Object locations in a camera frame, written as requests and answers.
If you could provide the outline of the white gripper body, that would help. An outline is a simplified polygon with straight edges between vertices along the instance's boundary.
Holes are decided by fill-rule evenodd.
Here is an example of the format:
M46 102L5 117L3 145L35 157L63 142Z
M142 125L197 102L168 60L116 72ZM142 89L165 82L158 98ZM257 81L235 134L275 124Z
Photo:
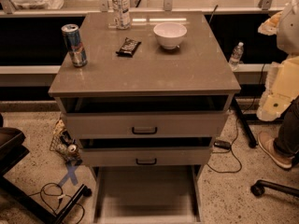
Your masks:
M265 91L256 115L259 120L279 118L299 95L299 57L282 63L271 63L265 81Z

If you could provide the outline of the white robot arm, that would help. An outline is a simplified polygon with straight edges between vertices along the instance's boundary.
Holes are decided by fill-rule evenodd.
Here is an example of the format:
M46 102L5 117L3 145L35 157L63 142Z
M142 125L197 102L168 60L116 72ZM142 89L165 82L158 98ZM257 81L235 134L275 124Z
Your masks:
M270 64L256 113L262 121L273 121L299 95L299 0L291 0L281 12L263 22L258 32L276 35L278 48L288 54L283 62Z

